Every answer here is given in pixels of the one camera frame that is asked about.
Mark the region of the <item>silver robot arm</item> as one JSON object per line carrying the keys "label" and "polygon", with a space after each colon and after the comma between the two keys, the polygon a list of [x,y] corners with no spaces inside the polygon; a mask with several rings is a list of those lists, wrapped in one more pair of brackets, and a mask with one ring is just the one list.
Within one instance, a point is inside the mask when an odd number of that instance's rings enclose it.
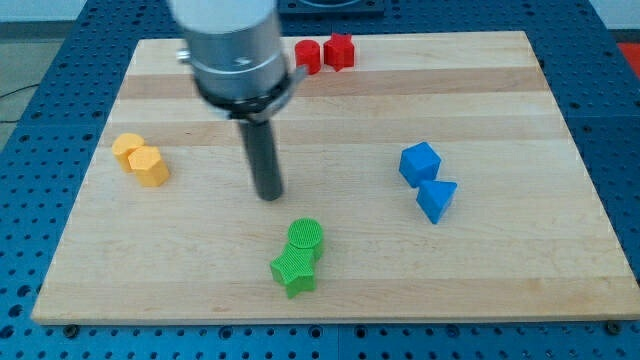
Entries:
{"label": "silver robot arm", "polygon": [[306,76],[291,72],[275,0],[169,0],[187,48],[199,95],[213,111],[238,124],[255,191],[278,199],[283,183],[270,120]]}

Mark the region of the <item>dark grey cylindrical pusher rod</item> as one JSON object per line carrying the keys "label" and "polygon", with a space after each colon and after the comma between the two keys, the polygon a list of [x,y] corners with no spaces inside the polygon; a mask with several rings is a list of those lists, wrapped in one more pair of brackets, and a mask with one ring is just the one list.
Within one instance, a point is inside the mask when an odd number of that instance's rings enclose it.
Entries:
{"label": "dark grey cylindrical pusher rod", "polygon": [[270,122],[241,121],[238,127],[258,197],[264,201],[280,198],[283,184]]}

